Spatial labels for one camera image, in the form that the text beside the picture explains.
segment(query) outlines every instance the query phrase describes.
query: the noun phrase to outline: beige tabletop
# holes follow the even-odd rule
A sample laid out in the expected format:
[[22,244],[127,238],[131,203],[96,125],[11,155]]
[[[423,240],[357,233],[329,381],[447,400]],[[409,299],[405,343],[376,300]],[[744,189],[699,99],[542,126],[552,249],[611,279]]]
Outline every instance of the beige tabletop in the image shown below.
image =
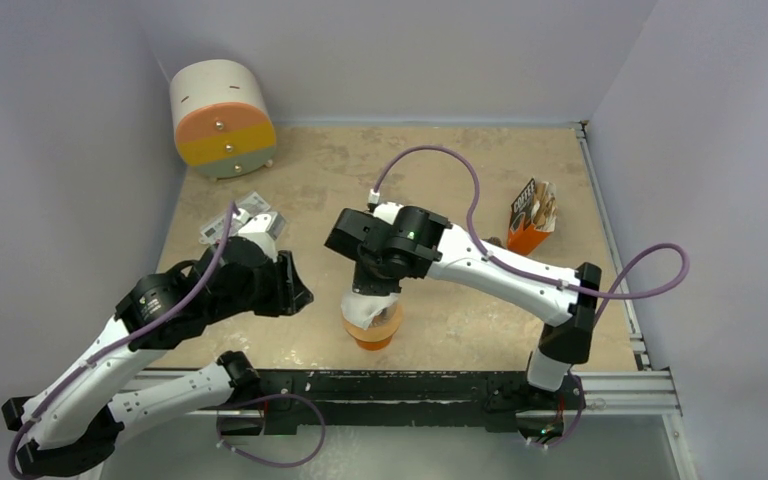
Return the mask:
[[[226,350],[244,351],[255,367],[318,369],[524,369],[542,323],[484,293],[436,280],[405,280],[405,320],[380,351],[359,348],[341,324],[340,297],[353,264],[323,243],[343,208],[363,209],[383,165],[407,147],[438,144],[475,166],[482,238],[505,238],[510,203],[531,177],[557,185],[558,224],[530,255],[557,266],[602,267],[603,288],[615,276],[577,139],[571,129],[435,127],[284,127],[272,168],[213,182],[187,173],[159,270],[198,258],[199,227],[229,201],[256,191],[288,221],[278,247],[292,250],[315,301],[292,317],[242,314],[183,342],[155,367],[202,367]],[[382,200],[418,205],[465,225],[472,196],[466,169],[437,152],[414,153],[382,187]],[[636,370],[622,305],[608,307],[580,370]]]

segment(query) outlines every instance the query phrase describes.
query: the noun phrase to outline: cardboard box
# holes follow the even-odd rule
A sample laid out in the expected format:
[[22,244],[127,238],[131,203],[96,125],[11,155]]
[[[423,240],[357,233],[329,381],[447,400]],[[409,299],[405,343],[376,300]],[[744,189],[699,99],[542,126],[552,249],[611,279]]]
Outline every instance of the cardboard box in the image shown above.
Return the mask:
[[511,204],[508,250],[528,255],[555,231],[555,184],[532,178]]

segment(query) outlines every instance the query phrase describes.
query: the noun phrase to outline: gray wall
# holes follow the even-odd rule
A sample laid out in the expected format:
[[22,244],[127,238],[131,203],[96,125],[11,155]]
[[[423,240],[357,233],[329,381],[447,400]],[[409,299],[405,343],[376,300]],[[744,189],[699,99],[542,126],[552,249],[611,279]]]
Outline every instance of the gray wall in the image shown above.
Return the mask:
[[303,121],[590,118],[655,0],[137,0],[170,75],[207,58],[258,75]]
[[[683,287],[636,306],[702,478],[768,478],[768,2],[661,0],[591,125],[622,257],[692,255]],[[675,271],[664,255],[631,286]]]
[[[182,168],[146,45],[118,0],[0,2],[0,406],[156,265]],[[10,438],[0,418],[0,478]]]

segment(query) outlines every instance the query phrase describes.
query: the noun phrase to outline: orange stripe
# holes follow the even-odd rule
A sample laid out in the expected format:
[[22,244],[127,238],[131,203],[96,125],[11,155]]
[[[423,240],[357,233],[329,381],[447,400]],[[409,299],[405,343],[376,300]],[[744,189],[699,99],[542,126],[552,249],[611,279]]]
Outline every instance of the orange stripe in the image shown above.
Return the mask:
[[[239,102],[217,103],[193,110],[178,122],[175,143],[190,143],[203,138],[241,130],[268,122],[269,117],[257,107]],[[222,130],[216,128],[222,122]]]

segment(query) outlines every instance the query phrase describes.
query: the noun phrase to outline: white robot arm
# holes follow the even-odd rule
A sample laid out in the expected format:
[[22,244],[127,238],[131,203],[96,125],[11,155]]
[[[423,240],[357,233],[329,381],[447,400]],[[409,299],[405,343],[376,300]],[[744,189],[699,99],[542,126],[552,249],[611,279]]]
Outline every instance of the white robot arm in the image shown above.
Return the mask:
[[[469,234],[424,209],[383,203],[372,213],[345,209],[325,244],[354,260],[352,293],[344,297],[347,320],[362,324],[369,308],[395,301],[402,278],[433,278],[465,285],[531,312],[545,324],[531,356],[527,380],[554,392],[573,364],[589,357],[596,299],[507,272],[477,251]],[[598,288],[601,272],[591,264],[578,269],[542,264],[489,243],[490,254],[519,270],[550,276],[569,285]]]
[[[283,225],[279,214],[251,218],[243,211],[232,221],[238,231],[229,237],[219,268],[179,313],[94,360],[101,350],[175,307],[207,271],[213,247],[198,261],[181,262],[165,273],[142,278],[119,302],[98,338],[57,381],[35,397],[11,398],[2,406],[8,428],[24,433],[25,443],[16,451],[23,475],[80,474],[104,461],[117,445],[155,425],[193,410],[261,395],[257,372],[242,352],[226,352],[201,370],[146,390],[118,393],[143,368],[181,341],[201,335],[207,325],[247,311],[294,315],[313,301],[296,274],[292,254],[275,248]],[[34,418],[49,395],[54,399]]]

